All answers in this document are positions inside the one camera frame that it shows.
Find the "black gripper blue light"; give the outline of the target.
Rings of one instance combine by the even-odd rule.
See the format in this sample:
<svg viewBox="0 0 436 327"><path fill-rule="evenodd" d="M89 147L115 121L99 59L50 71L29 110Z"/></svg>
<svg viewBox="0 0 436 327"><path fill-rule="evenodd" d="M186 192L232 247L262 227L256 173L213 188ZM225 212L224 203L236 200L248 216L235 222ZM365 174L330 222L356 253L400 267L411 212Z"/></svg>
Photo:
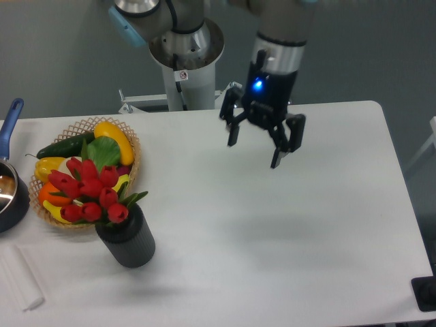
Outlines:
<svg viewBox="0 0 436 327"><path fill-rule="evenodd" d="M239 124L245 119L267 129L275 144L270 164L275 169L283 157L300 148L306 116L287 114L287 103L298 73L276 74L269 72L266 64L267 52L259 50L255 61L249 66L245 94L240 87L230 87L225 92L219 118L226 122L229 147L237 143ZM234 109L237 104L241 104L241 100L244 110L235 116Z"/></svg>

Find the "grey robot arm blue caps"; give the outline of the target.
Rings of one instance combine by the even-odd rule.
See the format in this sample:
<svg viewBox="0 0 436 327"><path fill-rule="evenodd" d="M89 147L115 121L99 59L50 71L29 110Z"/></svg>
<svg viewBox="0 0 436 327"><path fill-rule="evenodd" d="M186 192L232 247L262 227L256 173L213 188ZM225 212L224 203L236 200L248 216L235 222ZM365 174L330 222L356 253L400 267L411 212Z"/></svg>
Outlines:
<svg viewBox="0 0 436 327"><path fill-rule="evenodd" d="M287 111L307 43L315 1L236 1L260 19L245 86L230 86L219 116L236 144L242 121L266 130L275 145L272 167L296 151L306 118ZM161 66L171 111L215 107L215 64L223 33L203 1L115 1L108 11L122 38L148 46Z"/></svg>

